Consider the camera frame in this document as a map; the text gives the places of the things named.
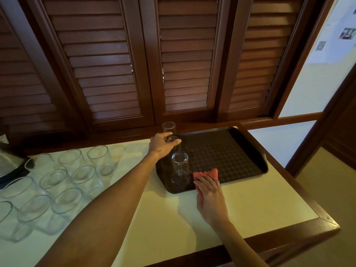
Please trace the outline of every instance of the qr code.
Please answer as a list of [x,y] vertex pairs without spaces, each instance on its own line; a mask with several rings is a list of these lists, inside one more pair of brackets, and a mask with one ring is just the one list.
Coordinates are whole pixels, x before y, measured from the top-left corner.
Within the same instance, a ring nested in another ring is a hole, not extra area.
[[326,44],[326,41],[320,41],[315,50],[323,50],[323,47],[325,46],[325,44]]

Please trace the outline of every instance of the forearm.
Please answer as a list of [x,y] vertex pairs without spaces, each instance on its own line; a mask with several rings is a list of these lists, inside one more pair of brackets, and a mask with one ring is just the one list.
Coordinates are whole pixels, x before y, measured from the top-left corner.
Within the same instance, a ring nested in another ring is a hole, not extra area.
[[156,161],[147,155],[88,204],[37,266],[111,266]]
[[213,227],[237,267],[268,267],[230,222]]

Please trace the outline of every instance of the hand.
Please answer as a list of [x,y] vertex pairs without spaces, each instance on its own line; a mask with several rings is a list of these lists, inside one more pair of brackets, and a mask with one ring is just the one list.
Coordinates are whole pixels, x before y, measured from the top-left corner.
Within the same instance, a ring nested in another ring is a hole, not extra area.
[[198,176],[198,180],[194,181],[204,197],[202,204],[197,195],[197,208],[205,222],[207,222],[214,230],[226,223],[229,223],[228,209],[226,208],[225,199],[221,190],[220,182],[211,179],[209,176]]
[[172,132],[157,133],[154,137],[151,137],[148,154],[155,156],[157,160],[168,155],[174,146],[182,142],[181,139],[176,139],[173,142],[165,142],[164,139],[172,134]]

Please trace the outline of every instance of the person's left arm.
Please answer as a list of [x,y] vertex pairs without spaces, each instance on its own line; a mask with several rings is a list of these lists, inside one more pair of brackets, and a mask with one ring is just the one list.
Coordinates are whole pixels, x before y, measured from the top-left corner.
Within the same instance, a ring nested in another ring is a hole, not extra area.
[[166,143],[170,134],[152,137],[143,160],[88,204],[36,266],[111,266],[154,165],[181,142]]

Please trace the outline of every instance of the printed picture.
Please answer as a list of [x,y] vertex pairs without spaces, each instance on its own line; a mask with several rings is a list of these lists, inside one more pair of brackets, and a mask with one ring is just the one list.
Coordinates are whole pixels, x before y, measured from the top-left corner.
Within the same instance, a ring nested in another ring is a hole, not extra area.
[[325,46],[326,41],[319,41],[317,48],[315,50],[323,50],[323,47]]
[[345,28],[339,39],[353,39],[354,36],[356,35],[356,28]]

